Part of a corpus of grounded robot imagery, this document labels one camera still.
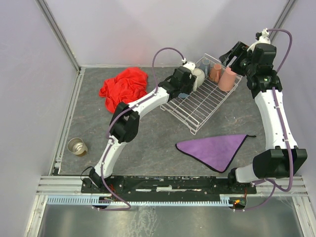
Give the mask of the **blue plastic cup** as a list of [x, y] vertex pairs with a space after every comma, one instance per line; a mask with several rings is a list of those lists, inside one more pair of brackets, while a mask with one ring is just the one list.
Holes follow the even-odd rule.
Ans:
[[180, 93], [178, 95], [179, 98], [187, 98], [189, 96], [189, 94], [185, 94], [185, 93]]

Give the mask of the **cream ceramic mug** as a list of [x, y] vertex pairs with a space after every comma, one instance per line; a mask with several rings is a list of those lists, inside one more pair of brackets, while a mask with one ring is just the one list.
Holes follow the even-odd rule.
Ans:
[[195, 68], [193, 71], [193, 75], [196, 76], [196, 80], [193, 85], [193, 91], [197, 91], [197, 89], [203, 84], [205, 80], [205, 73], [203, 70]]

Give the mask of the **pink plastic tumbler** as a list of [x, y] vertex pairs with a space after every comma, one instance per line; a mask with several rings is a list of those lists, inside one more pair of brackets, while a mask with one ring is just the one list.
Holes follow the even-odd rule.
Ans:
[[234, 87], [236, 76], [236, 73], [230, 67], [227, 67], [219, 79], [219, 89], [224, 92], [231, 91]]

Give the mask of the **salmon pink ceramic mug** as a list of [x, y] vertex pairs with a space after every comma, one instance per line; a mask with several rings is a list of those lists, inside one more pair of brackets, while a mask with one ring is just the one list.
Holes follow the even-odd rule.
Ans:
[[209, 73], [210, 80], [215, 83], [218, 83], [221, 76], [221, 71], [222, 71], [221, 64], [214, 64]]

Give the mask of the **light blue ceramic mug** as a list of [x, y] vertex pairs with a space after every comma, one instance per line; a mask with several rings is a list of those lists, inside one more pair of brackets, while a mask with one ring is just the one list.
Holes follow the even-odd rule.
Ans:
[[208, 76], [209, 71], [210, 71], [210, 60], [208, 58], [203, 57], [199, 68], [203, 70], [204, 74]]

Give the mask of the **beige cup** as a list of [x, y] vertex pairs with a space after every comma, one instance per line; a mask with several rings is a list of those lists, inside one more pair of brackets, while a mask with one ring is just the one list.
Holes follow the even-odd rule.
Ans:
[[69, 152], [76, 156], [84, 156], [88, 152], [88, 147], [81, 138], [72, 138], [67, 145]]

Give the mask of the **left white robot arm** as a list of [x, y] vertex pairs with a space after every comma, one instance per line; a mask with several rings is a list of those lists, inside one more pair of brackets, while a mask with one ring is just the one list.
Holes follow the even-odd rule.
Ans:
[[172, 75], [161, 81], [147, 95], [129, 104], [118, 104], [107, 132], [106, 148], [89, 173], [89, 178], [98, 188], [103, 187], [105, 179], [112, 175], [123, 148], [136, 137], [141, 118], [160, 105], [177, 98], [180, 93], [190, 94], [193, 91], [195, 68], [195, 63], [187, 62], [175, 69]]

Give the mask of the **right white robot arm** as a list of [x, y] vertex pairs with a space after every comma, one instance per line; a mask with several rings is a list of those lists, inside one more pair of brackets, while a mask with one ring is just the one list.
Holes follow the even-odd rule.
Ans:
[[253, 158], [252, 164], [233, 171], [238, 183], [272, 183], [289, 192], [294, 174], [306, 161], [306, 149], [300, 149], [290, 131], [283, 107], [281, 81], [273, 62], [277, 48], [269, 43], [249, 47], [237, 42], [220, 62], [236, 74], [245, 76], [247, 87], [260, 111], [266, 150]]

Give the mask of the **red crumpled cloth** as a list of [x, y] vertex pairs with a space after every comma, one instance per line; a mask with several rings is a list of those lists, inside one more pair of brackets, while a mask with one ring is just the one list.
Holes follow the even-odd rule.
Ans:
[[114, 113], [119, 103], [128, 104], [147, 95], [147, 85], [148, 74], [138, 67], [131, 67], [104, 80], [99, 96], [105, 98], [106, 109]]

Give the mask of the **purple microfiber cloth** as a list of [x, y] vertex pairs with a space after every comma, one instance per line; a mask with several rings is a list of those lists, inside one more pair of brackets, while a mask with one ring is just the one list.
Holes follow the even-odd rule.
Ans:
[[182, 141], [175, 144], [181, 153], [194, 158], [211, 170], [224, 173], [247, 138], [255, 135], [221, 135]]

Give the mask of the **black mounting base plate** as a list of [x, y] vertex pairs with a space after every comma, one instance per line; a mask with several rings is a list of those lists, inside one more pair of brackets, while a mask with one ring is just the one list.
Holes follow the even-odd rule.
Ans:
[[112, 176], [108, 187], [126, 201], [218, 201], [220, 195], [256, 194], [251, 184], [215, 176]]

